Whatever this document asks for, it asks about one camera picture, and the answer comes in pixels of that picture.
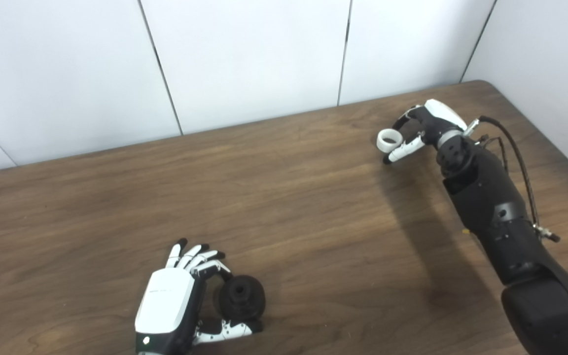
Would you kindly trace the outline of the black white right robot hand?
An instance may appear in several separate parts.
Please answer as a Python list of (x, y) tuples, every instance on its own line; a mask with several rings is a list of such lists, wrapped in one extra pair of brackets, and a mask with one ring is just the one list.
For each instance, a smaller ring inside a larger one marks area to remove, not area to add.
[[(413, 120), (420, 124), (420, 130), (406, 141), (399, 130)], [(406, 110), (390, 129), (380, 131), (377, 148), (385, 154), (383, 163), (389, 165), (426, 145), (438, 148), (451, 137), (463, 135), (466, 130), (466, 122), (453, 109), (436, 99), (428, 99), (426, 103)]]

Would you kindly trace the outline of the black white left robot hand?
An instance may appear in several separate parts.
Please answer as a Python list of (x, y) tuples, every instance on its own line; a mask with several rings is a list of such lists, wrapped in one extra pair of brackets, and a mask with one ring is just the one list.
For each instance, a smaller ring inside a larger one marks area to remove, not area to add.
[[(187, 248), (187, 239), (171, 248), (164, 268), (151, 274), (135, 318), (135, 353), (189, 355), (201, 344), (230, 341), (264, 330), (264, 287), (254, 277), (235, 276), (225, 254), (208, 244)], [(220, 319), (200, 312), (208, 281), (220, 276), (216, 293)]]

